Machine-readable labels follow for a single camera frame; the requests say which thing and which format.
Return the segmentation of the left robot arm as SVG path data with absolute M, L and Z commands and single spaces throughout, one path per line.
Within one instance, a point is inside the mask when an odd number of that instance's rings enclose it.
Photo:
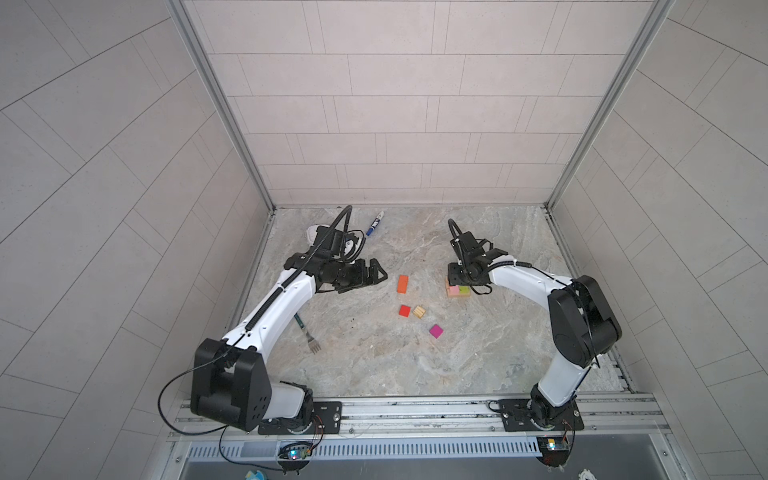
M 303 432 L 312 424 L 311 389 L 271 380 L 266 368 L 270 353 L 314 295 L 376 285 L 387 274 L 377 260 L 361 258 L 367 239 L 363 231 L 316 225 L 308 234 L 309 250 L 286 260 L 255 309 L 222 339 L 206 339 L 197 348 L 193 414 L 246 432 L 265 424 Z

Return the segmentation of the orange wood block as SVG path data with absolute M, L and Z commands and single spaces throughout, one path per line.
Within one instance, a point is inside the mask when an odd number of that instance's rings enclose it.
M 409 277 L 407 275 L 400 275 L 397 281 L 396 292 L 398 294 L 406 294 L 409 285 Z

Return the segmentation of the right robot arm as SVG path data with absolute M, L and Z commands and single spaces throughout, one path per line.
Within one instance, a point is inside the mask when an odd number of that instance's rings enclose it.
M 457 260 L 448 265 L 450 285 L 472 289 L 503 287 L 542 306 L 548 313 L 556 348 L 550 366 L 520 409 L 540 430 L 572 428 L 564 416 L 576 391 L 599 357 L 622 337 L 622 329 L 594 278 L 556 276 L 478 240 L 469 231 L 453 231 L 450 241 Z

